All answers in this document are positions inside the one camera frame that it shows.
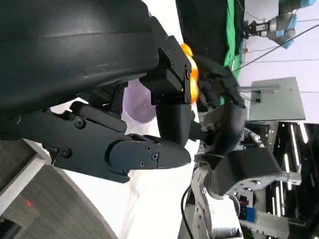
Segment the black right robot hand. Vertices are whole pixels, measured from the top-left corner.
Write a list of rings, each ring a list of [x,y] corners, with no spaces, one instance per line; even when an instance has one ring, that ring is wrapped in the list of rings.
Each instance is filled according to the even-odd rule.
[[[206,108],[202,122],[205,153],[223,156],[239,144],[247,108],[229,68],[203,56],[194,59],[199,71],[198,102]]]

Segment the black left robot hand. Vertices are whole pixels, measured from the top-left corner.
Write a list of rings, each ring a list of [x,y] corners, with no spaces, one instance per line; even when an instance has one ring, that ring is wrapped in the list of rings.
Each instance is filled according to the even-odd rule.
[[[3,0],[0,136],[52,149],[61,169],[126,183],[191,161],[191,63],[140,0]],[[125,87],[150,90],[160,136],[126,134]]]

